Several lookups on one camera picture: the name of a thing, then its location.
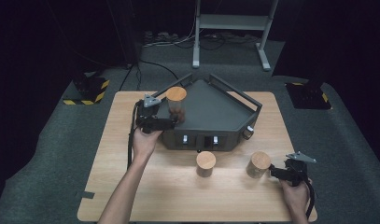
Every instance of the white stand leg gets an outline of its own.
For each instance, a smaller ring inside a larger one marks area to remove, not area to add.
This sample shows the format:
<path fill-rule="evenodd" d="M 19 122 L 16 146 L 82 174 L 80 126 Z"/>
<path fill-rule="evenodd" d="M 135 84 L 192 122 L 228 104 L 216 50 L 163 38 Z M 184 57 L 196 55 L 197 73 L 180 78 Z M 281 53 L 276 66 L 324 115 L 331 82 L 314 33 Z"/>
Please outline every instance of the white stand leg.
<path fill-rule="evenodd" d="M 271 10 L 269 11 L 268 20 L 265 24 L 265 29 L 262 33 L 261 42 L 256 44 L 257 51 L 259 52 L 262 68 L 265 72 L 271 71 L 271 65 L 268 63 L 268 59 L 266 58 L 266 54 L 264 51 L 266 39 L 268 38 L 269 30 L 271 29 L 272 21 L 274 20 L 274 12 L 276 11 L 277 3 L 279 0 L 274 0 L 272 2 Z"/>
<path fill-rule="evenodd" d="M 201 16 L 201 0 L 197 0 L 196 19 L 195 19 L 195 42 L 193 44 L 192 67 L 199 68 L 199 29 Z"/>

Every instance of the gray carpet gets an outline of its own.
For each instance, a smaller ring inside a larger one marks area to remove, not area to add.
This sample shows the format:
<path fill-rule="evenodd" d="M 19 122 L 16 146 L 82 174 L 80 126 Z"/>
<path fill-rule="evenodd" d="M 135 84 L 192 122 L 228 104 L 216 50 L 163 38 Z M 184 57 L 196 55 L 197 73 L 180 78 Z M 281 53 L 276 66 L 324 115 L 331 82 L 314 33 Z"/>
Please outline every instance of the gray carpet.
<path fill-rule="evenodd" d="M 265 51 L 272 67 L 283 45 L 267 42 Z M 273 92 L 295 150 L 317 159 L 317 164 L 308 166 L 318 195 L 316 223 L 380 223 L 380 164 L 331 86 L 324 84 L 322 89 L 333 110 L 294 109 L 284 83 L 302 80 L 263 72 L 251 43 L 201 49 L 199 69 L 191 67 L 192 49 L 175 46 L 144 48 L 142 59 L 163 64 L 179 77 L 213 73 L 241 91 Z M 140 91 L 157 91 L 175 80 L 159 66 L 140 63 L 139 68 Z M 134 67 L 124 91 L 137 89 L 136 72 Z M 110 84 L 99 105 L 56 105 L 33 159 L 7 181 L 0 200 L 0 223 L 81 223 L 77 219 L 81 192 L 114 94 L 126 73 L 119 68 L 104 71 Z"/>

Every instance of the black curtain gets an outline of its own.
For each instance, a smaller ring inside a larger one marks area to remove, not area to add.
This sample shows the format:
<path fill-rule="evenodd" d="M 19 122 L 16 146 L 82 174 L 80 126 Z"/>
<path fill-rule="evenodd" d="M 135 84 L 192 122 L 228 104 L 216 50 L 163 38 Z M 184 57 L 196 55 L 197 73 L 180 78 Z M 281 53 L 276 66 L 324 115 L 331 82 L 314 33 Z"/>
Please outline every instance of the black curtain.
<path fill-rule="evenodd" d="M 380 160 L 380 0 L 304 1 L 274 76 L 331 84 Z"/>

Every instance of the dark background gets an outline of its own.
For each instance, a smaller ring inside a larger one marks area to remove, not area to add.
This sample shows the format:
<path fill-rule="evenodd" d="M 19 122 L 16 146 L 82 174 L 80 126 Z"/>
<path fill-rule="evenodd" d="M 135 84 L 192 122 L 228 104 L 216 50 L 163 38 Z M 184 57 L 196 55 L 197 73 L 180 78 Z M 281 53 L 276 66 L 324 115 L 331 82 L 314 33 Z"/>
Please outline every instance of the dark background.
<path fill-rule="evenodd" d="M 266 15 L 270 6 L 267 0 L 219 2 L 203 1 L 203 12 Z M 34 155 L 73 77 L 135 63 L 133 46 L 141 39 L 132 31 L 188 35 L 195 6 L 193 0 L 139 0 L 122 16 L 108 7 L 115 0 L 46 3 L 0 1 L 0 194 Z M 286 41 L 274 76 L 324 78 L 380 160 L 380 0 L 280 1 L 269 39 Z"/>

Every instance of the toggle switch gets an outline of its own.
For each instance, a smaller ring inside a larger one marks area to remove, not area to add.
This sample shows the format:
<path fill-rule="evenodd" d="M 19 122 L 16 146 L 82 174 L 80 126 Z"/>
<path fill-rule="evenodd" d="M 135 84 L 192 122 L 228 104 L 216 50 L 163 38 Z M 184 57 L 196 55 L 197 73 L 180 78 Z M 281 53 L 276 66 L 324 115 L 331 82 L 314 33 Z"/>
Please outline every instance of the toggle switch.
<path fill-rule="evenodd" d="M 189 143 L 189 137 L 187 135 L 183 135 L 183 144 L 186 145 Z"/>

